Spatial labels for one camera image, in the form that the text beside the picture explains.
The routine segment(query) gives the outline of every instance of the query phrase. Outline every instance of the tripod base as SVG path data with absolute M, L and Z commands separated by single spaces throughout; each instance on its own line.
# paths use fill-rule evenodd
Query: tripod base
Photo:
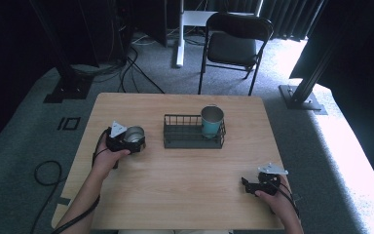
M 294 91 L 297 86 L 280 85 L 279 90 L 283 97 L 288 109 L 300 109 L 300 110 L 314 110 L 316 114 L 326 115 L 327 112 L 324 106 L 319 104 L 315 95 L 311 93 L 308 98 L 303 102 L 295 102 L 293 100 Z
M 44 99 L 44 103 L 62 103 L 64 99 L 85 99 L 87 98 L 88 92 L 90 91 L 91 84 L 93 83 L 93 76 L 78 77 L 76 87 L 73 89 L 65 90 L 63 88 L 62 78 L 59 79 L 53 93 L 47 95 Z

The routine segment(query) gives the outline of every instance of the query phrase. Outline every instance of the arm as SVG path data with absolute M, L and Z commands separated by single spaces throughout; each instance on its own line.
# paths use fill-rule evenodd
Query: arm
M 280 176 L 280 181 L 286 185 L 286 180 L 283 176 Z M 287 189 L 282 185 L 280 189 L 289 195 Z M 271 196 L 263 191 L 256 191 L 256 195 L 267 203 L 272 211 L 280 218 L 286 234 L 303 234 L 302 224 L 293 206 L 280 192 L 277 192 L 275 196 Z
M 91 169 L 89 175 L 87 176 L 87 179 L 82 185 L 80 191 L 78 192 L 77 196 L 75 197 L 68 211 L 62 217 L 62 219 L 60 220 L 56 228 L 59 228 L 60 226 L 67 223 L 71 219 L 77 217 L 78 215 L 88 210 L 90 206 L 94 203 L 96 198 L 98 197 L 101 191 L 102 183 L 108 177 L 108 174 L 111 171 L 111 169 L 114 167 L 115 162 L 117 162 L 117 160 L 119 160 L 120 158 L 130 154 L 128 150 L 111 152 L 110 150 L 107 149 L 107 150 L 102 151 L 105 148 L 106 148 L 106 145 L 105 145 L 105 135 L 104 135 L 99 148 L 96 150 L 98 154 L 93 163 L 93 168 Z M 62 232 L 62 234 L 63 233 L 90 233 L 91 225 L 93 222 L 93 217 L 94 217 L 94 212 L 91 212 L 86 217 L 84 217 L 82 220 L 78 221 L 74 225 L 65 229 Z

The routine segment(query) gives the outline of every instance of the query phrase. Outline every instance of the desk leg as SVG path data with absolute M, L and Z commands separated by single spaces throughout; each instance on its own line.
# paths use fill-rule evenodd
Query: desk leg
M 184 0 L 180 0 L 180 28 L 178 37 L 177 66 L 182 67 L 184 63 Z

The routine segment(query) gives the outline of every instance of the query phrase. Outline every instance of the metal cup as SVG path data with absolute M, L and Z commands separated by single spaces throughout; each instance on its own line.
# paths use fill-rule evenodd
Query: metal cup
M 213 138 L 220 129 L 221 121 L 224 118 L 223 110 L 217 105 L 208 105 L 202 109 L 202 134 L 204 137 Z
M 124 141 L 126 142 L 139 142 L 144 138 L 144 130 L 139 126 L 131 126 L 127 128 Z

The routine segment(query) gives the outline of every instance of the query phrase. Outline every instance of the white desk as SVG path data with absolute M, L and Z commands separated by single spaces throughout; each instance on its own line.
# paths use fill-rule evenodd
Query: white desk
M 255 14 L 259 16 L 263 0 L 258 1 Z M 184 0 L 180 0 L 180 29 L 177 50 L 177 66 L 184 64 L 184 26 L 206 26 L 206 21 L 215 12 L 184 11 Z

